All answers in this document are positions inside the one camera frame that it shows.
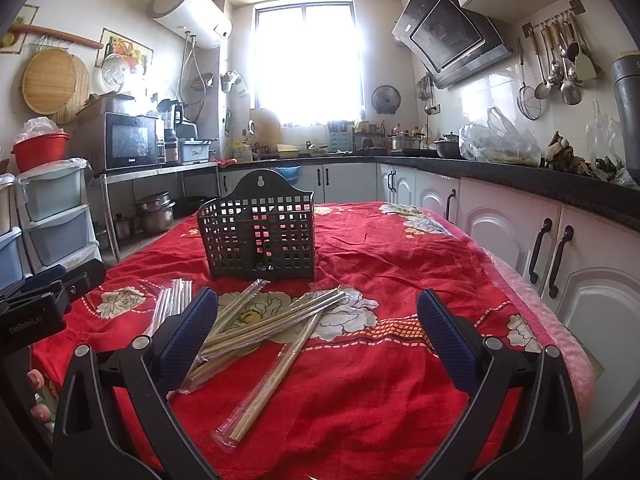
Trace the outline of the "left hand painted nails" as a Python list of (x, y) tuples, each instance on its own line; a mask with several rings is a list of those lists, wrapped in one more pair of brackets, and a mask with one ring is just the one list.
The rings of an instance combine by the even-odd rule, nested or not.
[(54, 402), (42, 374), (39, 370), (30, 370), (26, 377), (34, 395), (34, 403), (29, 410), (32, 418), (40, 424), (50, 424), (53, 420)]

